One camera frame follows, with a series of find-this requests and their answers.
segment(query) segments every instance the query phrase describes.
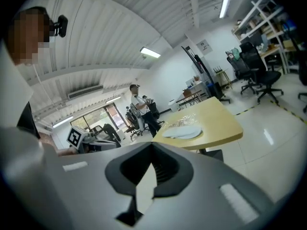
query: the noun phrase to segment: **trash can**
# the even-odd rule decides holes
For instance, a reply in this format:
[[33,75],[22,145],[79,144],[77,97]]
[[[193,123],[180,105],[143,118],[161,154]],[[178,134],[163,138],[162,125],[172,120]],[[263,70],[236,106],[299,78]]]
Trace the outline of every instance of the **trash can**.
[[176,103],[175,100],[171,100],[171,101],[168,103],[168,106],[169,106],[169,108],[172,110],[172,112],[177,112],[177,111],[180,111],[180,110],[181,110],[180,106],[178,105],[178,103]]

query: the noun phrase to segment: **floor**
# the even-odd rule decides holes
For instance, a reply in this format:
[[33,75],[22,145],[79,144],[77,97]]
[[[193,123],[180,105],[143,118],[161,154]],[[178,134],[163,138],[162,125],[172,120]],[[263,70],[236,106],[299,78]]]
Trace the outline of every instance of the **floor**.
[[[223,103],[236,120],[241,124],[244,134],[238,141],[227,143],[207,150],[222,149],[224,162],[260,188],[274,201],[278,201],[286,194],[291,193],[299,180],[300,174],[306,164],[307,124],[291,113],[307,120],[303,108],[307,104],[307,97],[299,100],[299,92],[307,92],[296,74],[282,76],[273,88],[282,89],[284,96],[278,92],[276,97],[279,105],[270,102],[270,97],[262,98],[257,105],[257,96],[251,90],[240,94],[244,82],[233,84],[233,90],[224,91],[231,103]],[[161,115],[160,120],[167,120],[171,115],[167,112]],[[133,141],[125,139],[122,146],[150,141],[148,131]],[[153,188],[156,186],[155,172],[151,166],[142,181],[137,186],[138,210],[142,213],[152,203]]]

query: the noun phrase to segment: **wall sign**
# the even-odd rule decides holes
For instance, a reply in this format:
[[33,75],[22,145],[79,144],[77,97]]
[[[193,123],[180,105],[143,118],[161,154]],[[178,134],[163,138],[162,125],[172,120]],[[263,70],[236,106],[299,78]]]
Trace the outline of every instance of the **wall sign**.
[[212,52],[212,48],[208,44],[207,40],[202,40],[200,43],[196,45],[200,49],[203,55],[207,55],[208,53]]

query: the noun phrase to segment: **yellow and black floor tape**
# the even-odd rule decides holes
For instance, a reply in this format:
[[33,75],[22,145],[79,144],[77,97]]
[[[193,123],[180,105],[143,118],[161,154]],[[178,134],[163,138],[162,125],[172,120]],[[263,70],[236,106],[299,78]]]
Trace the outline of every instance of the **yellow and black floor tape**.
[[292,112],[292,111],[288,110],[287,108],[285,108],[285,107],[283,107],[283,106],[277,104],[277,103],[274,102],[274,101],[270,101],[270,102],[273,103],[273,104],[275,104],[275,105],[277,105],[278,107],[284,109],[285,111],[291,113],[294,117],[297,117],[297,118],[298,118],[299,120],[301,120],[303,123],[307,124],[307,121],[306,121],[306,120],[304,120],[304,119],[301,118],[300,116],[296,115],[294,112]]
[[260,103],[258,103],[257,105],[255,105],[255,106],[252,106],[251,108],[249,108],[249,109],[246,109],[246,110],[244,110],[243,112],[241,112],[241,113],[237,113],[235,116],[238,116],[238,115],[240,115],[240,114],[242,114],[242,113],[245,113],[245,112],[247,112],[247,111],[249,111],[249,110],[251,110],[251,109],[253,109],[253,108],[255,108],[256,106],[258,106]]

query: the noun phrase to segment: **ceiling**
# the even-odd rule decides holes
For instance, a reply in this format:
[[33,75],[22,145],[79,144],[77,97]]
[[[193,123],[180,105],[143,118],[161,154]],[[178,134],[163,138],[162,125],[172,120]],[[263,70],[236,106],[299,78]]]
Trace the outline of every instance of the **ceiling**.
[[[102,106],[125,93],[129,84],[186,38],[185,32],[218,18],[222,0],[28,0],[23,8],[43,6],[56,21],[68,18],[67,33],[42,49],[38,64],[19,67],[34,89],[30,100],[37,125],[51,128]],[[103,85],[104,90],[74,102],[68,94]]]

